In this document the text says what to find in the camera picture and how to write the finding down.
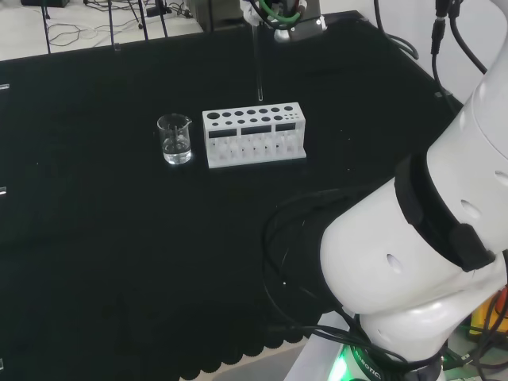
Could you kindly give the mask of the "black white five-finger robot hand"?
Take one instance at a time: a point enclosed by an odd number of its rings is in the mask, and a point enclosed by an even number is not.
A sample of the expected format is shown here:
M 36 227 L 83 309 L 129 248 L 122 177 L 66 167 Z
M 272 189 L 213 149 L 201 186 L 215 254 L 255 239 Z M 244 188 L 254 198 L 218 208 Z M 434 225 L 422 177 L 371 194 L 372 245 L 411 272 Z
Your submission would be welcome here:
M 307 40 L 327 30 L 319 1 L 239 1 L 239 7 L 254 43 L 265 29 L 280 44 Z

